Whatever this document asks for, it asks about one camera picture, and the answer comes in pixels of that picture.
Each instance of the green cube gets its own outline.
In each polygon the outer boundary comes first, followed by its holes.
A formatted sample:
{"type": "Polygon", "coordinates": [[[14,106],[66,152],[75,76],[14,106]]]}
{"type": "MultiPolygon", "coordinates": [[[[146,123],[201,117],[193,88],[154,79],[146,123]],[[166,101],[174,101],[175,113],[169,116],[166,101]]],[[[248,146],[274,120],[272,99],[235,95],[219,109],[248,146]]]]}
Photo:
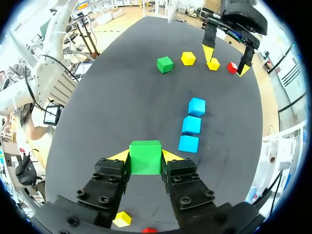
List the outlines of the green cube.
{"type": "Polygon", "coordinates": [[[168,56],[157,59],[157,67],[161,73],[171,71],[173,66],[174,66],[174,63],[171,61],[171,59],[168,56]]]}
{"type": "Polygon", "coordinates": [[[161,143],[159,140],[132,141],[129,145],[131,174],[158,175],[161,166],[161,143]]]}

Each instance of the blue cube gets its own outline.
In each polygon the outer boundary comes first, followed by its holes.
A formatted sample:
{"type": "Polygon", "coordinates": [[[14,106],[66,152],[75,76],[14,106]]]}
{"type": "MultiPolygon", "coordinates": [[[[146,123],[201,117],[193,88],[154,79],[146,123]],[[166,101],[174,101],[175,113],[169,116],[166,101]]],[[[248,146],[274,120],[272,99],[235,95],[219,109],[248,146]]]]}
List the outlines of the blue cube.
{"type": "Polygon", "coordinates": [[[178,150],[197,153],[199,138],[195,136],[181,136],[178,150]]]}
{"type": "Polygon", "coordinates": [[[193,116],[187,116],[183,120],[182,133],[198,134],[200,133],[201,119],[193,116]]]}
{"type": "Polygon", "coordinates": [[[193,116],[202,116],[206,111],[206,101],[199,98],[192,98],[189,103],[189,114],[193,116]]]}

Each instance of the screen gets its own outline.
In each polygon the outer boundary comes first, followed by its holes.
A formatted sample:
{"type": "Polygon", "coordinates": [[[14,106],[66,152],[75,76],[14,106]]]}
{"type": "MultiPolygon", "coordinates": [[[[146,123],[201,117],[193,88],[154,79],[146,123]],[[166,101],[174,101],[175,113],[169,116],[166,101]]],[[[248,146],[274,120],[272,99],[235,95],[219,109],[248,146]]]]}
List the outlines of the screen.
{"type": "Polygon", "coordinates": [[[77,70],[75,71],[75,75],[85,74],[92,66],[92,64],[93,63],[83,63],[82,65],[81,63],[79,63],[77,70]]]}
{"type": "MultiPolygon", "coordinates": [[[[47,111],[54,114],[54,115],[57,115],[58,107],[49,107],[48,106],[47,111]]],[[[54,116],[48,112],[45,114],[44,122],[55,123],[56,116],[54,116]]]]}

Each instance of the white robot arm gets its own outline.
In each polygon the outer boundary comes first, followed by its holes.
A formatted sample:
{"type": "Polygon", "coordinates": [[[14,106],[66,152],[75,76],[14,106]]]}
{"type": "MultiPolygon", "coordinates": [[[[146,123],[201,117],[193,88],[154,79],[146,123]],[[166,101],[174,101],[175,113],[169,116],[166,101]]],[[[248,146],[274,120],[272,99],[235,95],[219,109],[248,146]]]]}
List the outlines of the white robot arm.
{"type": "MultiPolygon", "coordinates": [[[[43,44],[42,54],[54,57],[65,66],[69,64],[69,61],[63,57],[65,29],[77,2],[78,0],[59,0],[55,4],[54,8],[58,11],[50,20],[43,44]]],[[[14,32],[9,32],[7,36],[31,69],[32,75],[35,76],[35,79],[29,81],[29,86],[36,101],[43,106],[57,80],[65,75],[64,68],[51,58],[42,56],[38,60],[22,45],[14,32]]],[[[0,92],[0,115],[6,116],[32,101],[26,81],[20,80],[0,92]]]]}

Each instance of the red cube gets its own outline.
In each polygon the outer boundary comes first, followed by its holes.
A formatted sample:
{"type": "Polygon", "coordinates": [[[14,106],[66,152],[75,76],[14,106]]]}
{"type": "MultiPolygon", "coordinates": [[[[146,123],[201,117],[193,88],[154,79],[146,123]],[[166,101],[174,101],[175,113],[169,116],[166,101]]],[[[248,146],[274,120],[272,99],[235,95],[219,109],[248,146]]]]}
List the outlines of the red cube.
{"type": "Polygon", "coordinates": [[[229,70],[229,72],[230,72],[231,74],[235,74],[235,73],[237,72],[237,66],[236,66],[236,64],[233,63],[233,62],[230,62],[230,63],[228,64],[228,70],[229,70]]]}
{"type": "Polygon", "coordinates": [[[142,233],[158,233],[158,231],[155,228],[146,228],[142,233]]]}

